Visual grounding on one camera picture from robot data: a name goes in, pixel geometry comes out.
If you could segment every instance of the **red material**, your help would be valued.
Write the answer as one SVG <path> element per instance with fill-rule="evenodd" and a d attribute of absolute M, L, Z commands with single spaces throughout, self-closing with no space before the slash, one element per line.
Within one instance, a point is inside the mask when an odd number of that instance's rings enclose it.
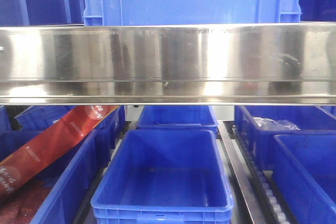
<path fill-rule="evenodd" d="M 0 162 L 0 204 L 41 170 L 76 146 L 117 107 L 77 106 Z"/>
<path fill-rule="evenodd" d="M 30 180 L 0 207 L 0 224 L 29 224 L 51 189 Z"/>

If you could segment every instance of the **clear plastic bag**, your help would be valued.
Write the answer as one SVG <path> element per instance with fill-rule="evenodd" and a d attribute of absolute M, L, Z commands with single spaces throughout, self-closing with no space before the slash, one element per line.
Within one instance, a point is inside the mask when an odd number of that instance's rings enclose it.
<path fill-rule="evenodd" d="M 299 131 L 300 128 L 288 120 L 275 121 L 270 118 L 253 118 L 264 131 Z"/>

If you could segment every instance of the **shelf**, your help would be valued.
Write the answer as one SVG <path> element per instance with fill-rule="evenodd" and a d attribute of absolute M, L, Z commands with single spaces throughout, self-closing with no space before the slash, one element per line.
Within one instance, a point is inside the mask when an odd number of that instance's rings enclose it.
<path fill-rule="evenodd" d="M 0 28 L 0 104 L 336 104 L 336 23 Z"/>

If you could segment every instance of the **red label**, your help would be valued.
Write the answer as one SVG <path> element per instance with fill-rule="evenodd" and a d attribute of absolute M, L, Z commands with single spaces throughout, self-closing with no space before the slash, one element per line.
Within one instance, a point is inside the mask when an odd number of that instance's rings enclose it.
<path fill-rule="evenodd" d="M 0 162 L 0 203 L 86 137 L 116 105 L 77 106 Z"/>

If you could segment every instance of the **metal rail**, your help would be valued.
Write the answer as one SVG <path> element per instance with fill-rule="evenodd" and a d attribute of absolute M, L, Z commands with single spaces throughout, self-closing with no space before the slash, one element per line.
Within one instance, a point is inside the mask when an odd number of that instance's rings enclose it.
<path fill-rule="evenodd" d="M 0 28 L 1 104 L 336 104 L 336 23 Z"/>

